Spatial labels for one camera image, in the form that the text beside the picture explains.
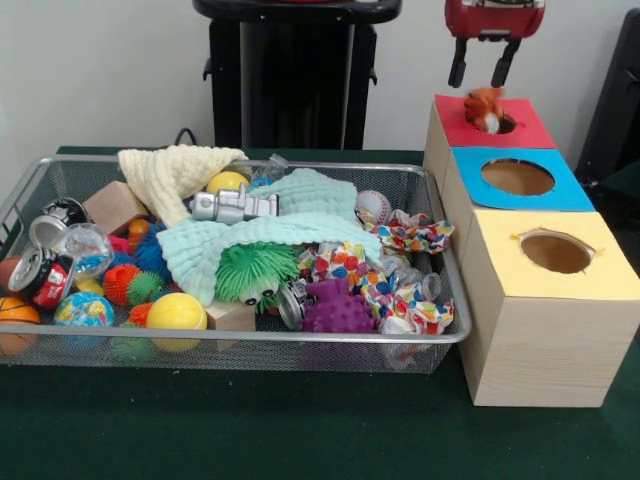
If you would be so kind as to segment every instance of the baseball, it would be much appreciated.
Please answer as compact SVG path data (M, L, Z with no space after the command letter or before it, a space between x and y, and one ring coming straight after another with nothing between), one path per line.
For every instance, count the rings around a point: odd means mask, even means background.
M356 207L371 213L378 225L384 225L391 215L391 203L387 197L375 190L360 192L356 198Z

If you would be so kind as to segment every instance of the yellow paper square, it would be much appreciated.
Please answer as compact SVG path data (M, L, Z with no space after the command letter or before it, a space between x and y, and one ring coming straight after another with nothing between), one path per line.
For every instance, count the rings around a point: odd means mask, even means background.
M476 216L506 296L640 299L640 279L600 214L477 210ZM537 229L561 232L591 247L595 254L589 266L565 274L534 263L524 253L518 236Z

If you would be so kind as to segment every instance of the red robotic gripper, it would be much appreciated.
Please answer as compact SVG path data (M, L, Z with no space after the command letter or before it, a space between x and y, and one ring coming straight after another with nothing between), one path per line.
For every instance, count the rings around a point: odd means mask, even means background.
M449 85L461 85L466 69L467 42L470 38L477 38L480 41L508 42L491 81L494 87L503 86L522 39L538 31L544 14L545 0L446 0L447 27L456 37Z

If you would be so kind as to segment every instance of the cream knit blanket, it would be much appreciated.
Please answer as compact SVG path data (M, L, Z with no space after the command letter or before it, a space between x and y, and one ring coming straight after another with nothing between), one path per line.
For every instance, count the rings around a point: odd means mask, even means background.
M167 228L190 216L182 199L195 195L234 160L246 159L241 150L189 145L118 153L129 188Z

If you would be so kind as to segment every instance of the white wall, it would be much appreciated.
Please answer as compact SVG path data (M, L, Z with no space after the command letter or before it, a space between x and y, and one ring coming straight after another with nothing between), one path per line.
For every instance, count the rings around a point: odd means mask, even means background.
M575 163L630 0L549 0L507 82L529 96ZM454 41L444 0L405 0L378 27L366 148L424 148L429 103L446 86ZM463 89L488 84L497 45L470 45ZM213 142L208 20L190 0L0 0L0 198L59 145L162 145L190 126Z

